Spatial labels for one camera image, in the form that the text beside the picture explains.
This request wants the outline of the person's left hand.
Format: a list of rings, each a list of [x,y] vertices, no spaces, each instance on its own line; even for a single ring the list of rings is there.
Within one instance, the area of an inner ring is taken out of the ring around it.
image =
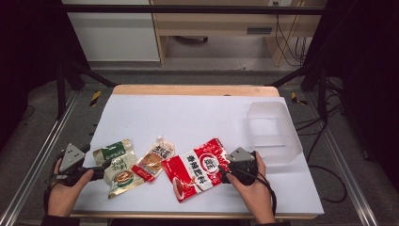
[[[89,169],[74,186],[60,183],[52,185],[46,214],[54,217],[68,217],[83,188],[90,182],[93,170]]]

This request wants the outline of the light wooden desk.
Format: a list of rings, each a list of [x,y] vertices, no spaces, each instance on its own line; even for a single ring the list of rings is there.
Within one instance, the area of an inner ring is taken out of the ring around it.
[[[268,7],[269,0],[150,0],[153,6],[238,6]],[[293,0],[290,7],[322,8],[327,0]],[[275,66],[289,54],[294,37],[310,38],[319,24],[318,15],[155,13],[157,35],[258,36],[263,37]],[[248,35],[248,27],[273,27],[270,35]]]

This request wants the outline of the dark curtain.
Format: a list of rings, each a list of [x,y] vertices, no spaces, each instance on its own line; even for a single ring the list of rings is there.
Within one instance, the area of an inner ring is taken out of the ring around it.
[[[399,0],[327,0],[308,52],[343,81],[343,102],[363,147],[399,188]]]
[[[56,79],[59,64],[87,58],[62,0],[0,0],[0,150],[28,105],[32,89]]]

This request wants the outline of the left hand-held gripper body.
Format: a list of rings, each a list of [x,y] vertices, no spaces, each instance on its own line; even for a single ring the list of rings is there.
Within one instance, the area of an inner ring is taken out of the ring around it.
[[[74,186],[88,171],[88,168],[83,166],[88,150],[89,146],[81,150],[70,143],[56,157],[48,185],[53,186],[56,183],[61,183],[64,186]]]

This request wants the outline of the black object under desk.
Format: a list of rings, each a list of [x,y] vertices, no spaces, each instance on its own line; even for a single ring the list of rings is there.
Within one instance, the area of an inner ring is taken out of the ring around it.
[[[203,44],[208,41],[208,37],[182,37],[175,36],[174,39],[183,44]]]

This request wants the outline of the person's right hand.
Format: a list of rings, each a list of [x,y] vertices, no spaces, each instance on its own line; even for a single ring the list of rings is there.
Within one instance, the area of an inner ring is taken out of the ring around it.
[[[241,195],[247,210],[258,224],[275,223],[272,210],[272,200],[269,189],[265,186],[266,167],[258,153],[256,153],[258,174],[257,180],[251,186],[244,186],[234,175],[228,173],[227,178]]]

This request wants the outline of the black horizontal frame bar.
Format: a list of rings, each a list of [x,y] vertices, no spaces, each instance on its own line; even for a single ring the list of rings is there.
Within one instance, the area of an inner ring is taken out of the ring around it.
[[[303,7],[238,7],[238,6],[146,6],[146,5],[77,5],[67,4],[68,12],[92,13],[198,13],[198,14],[278,14],[323,15],[325,8]]]

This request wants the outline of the spouted sauce pouch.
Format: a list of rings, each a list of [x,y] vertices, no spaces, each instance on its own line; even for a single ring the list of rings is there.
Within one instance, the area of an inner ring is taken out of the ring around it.
[[[175,154],[172,142],[159,136],[147,152],[132,166],[132,171],[146,182],[154,181],[163,170],[162,162]]]

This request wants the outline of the white cabinet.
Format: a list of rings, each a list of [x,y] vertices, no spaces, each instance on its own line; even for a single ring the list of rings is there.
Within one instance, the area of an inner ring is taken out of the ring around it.
[[[68,16],[89,62],[159,60],[150,13],[69,12]]]

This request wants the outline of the black metal stand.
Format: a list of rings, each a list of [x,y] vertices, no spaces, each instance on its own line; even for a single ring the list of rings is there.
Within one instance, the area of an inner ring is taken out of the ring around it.
[[[89,67],[79,64],[75,61],[67,61],[61,63],[56,69],[56,87],[57,87],[57,103],[58,112],[57,119],[59,120],[67,110],[67,100],[65,91],[65,82],[68,82],[73,90],[82,90],[85,83],[81,75],[87,75],[90,78],[100,82],[101,84],[114,88],[117,83],[114,83],[101,75],[92,71]]]
[[[324,122],[327,122],[327,104],[326,104],[326,90],[327,90],[327,76],[323,65],[317,60],[312,60],[306,63],[299,69],[289,73],[281,79],[270,84],[270,87],[278,88],[285,83],[304,75],[300,87],[303,91],[310,91],[315,85],[318,85],[317,94],[317,112]]]

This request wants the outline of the clear plastic container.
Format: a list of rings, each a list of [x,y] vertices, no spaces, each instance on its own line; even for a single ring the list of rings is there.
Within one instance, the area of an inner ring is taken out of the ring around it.
[[[252,147],[268,165],[290,164],[303,152],[285,103],[252,103],[247,121]]]

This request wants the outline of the green and gold food packet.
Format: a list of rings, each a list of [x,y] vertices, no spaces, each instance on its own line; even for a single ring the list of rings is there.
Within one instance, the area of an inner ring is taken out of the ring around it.
[[[104,181],[110,187],[109,199],[145,183],[144,179],[132,170],[138,158],[129,139],[95,150],[93,157],[97,166],[110,161],[110,165],[104,170]]]

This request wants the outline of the yellow and black tape piece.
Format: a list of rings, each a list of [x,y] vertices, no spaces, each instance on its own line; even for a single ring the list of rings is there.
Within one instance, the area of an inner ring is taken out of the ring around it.
[[[297,97],[296,97],[295,92],[291,92],[291,100],[292,100],[292,103],[294,103],[294,104],[308,105],[307,101],[298,100]]]
[[[101,91],[100,90],[96,90],[91,98],[91,101],[89,103],[89,106],[95,106],[97,104],[97,101],[101,95]]]

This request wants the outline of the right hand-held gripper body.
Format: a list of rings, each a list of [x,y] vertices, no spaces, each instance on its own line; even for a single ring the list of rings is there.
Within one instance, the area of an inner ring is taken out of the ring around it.
[[[256,152],[248,152],[238,147],[232,153],[226,155],[230,163],[227,167],[230,174],[234,175],[244,186],[251,186],[258,174]]]

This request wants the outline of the red and white seasoning packet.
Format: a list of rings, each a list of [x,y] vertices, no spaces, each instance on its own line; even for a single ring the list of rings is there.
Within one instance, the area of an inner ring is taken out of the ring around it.
[[[219,165],[227,167],[227,151],[215,137],[186,153],[162,162],[178,202],[222,183]]]

